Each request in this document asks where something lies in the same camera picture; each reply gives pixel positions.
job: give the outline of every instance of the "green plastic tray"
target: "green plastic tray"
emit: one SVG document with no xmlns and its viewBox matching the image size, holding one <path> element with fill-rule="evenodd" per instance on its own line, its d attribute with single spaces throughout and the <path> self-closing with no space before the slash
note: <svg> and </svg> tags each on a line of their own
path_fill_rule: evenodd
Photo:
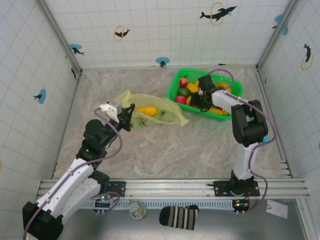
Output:
<svg viewBox="0 0 320 240">
<path fill-rule="evenodd" d="M 192 69 L 192 68 L 180 69 L 176 73 L 176 75 L 173 79 L 173 82 L 169 88 L 168 99 L 170 99 L 171 101 L 175 101 L 175 98 L 177 96 L 177 90 L 180 88 L 180 78 L 181 77 L 187 76 L 190 83 L 195 83 L 198 80 L 198 78 L 200 78 L 204 75 L 207 75 L 207 72 Z M 225 84 L 229 85 L 232 82 L 231 78 L 229 78 L 229 77 L 219 76 L 216 74 L 210 74 L 210 76 L 211 76 L 214 84 L 225 83 Z M 242 97 L 242 94 L 244 92 L 244 88 L 240 82 L 238 82 L 237 80 L 234 80 L 233 85 L 231 86 L 231 92 L 233 95 L 236 95 L 237 97 Z M 231 115 L 221 116 L 219 114 L 215 114 L 215 113 L 208 112 L 208 111 L 201 112 L 201 110 L 199 108 L 196 108 L 193 106 L 188 106 L 188 105 L 181 104 L 181 103 L 177 103 L 177 104 L 184 111 L 191 112 L 194 114 L 199 114 L 199 115 L 207 117 L 207 118 L 215 119 L 218 121 L 226 121 L 226 120 L 231 119 Z"/>
</svg>

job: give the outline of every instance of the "marble floor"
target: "marble floor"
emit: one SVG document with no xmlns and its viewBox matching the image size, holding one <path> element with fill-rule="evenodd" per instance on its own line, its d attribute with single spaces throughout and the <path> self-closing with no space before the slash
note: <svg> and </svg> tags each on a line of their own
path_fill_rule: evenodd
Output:
<svg viewBox="0 0 320 240">
<path fill-rule="evenodd" d="M 212 69 L 198 68 L 209 72 Z M 59 178 L 72 163 L 84 139 L 86 123 L 95 119 L 93 110 L 125 90 L 166 97 L 178 68 L 98 69 L 84 71 L 80 79 L 54 177 Z M 230 67 L 242 83 L 243 98 L 258 99 L 263 105 L 254 67 Z M 185 126 L 154 124 L 121 131 L 121 152 L 100 164 L 98 170 L 111 178 L 229 178 L 236 162 L 238 143 L 231 120 L 219 122 L 189 112 Z M 119 147 L 116 140 L 109 152 Z M 254 170 L 267 178 L 280 178 L 280 155 L 275 143 L 263 146 Z"/>
</svg>

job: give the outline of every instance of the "white card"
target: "white card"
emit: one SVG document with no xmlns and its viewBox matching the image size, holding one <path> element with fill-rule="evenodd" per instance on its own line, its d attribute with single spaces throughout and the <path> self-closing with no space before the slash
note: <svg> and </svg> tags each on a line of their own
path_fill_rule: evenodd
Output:
<svg viewBox="0 0 320 240">
<path fill-rule="evenodd" d="M 266 212 L 284 219 L 288 218 L 288 206 L 270 199 L 266 201 Z"/>
</svg>

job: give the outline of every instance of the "sock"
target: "sock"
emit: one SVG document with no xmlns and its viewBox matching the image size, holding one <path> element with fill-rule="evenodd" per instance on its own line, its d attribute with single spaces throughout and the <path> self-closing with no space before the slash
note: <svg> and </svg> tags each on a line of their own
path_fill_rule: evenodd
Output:
<svg viewBox="0 0 320 240">
<path fill-rule="evenodd" d="M 159 222 L 163 226 L 193 230 L 198 213 L 199 208 L 196 205 L 166 206 L 161 210 Z"/>
</svg>

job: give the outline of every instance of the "apple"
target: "apple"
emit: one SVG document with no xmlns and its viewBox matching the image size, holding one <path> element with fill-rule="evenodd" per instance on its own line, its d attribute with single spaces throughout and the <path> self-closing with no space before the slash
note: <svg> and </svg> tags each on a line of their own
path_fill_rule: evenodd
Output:
<svg viewBox="0 0 320 240">
<path fill-rule="evenodd" d="M 189 81 L 187 76 L 183 76 L 180 78 L 180 88 L 184 88 L 188 85 Z"/>
<path fill-rule="evenodd" d="M 176 96 L 174 101 L 179 104 L 186 104 L 187 98 L 185 96 Z"/>
</svg>

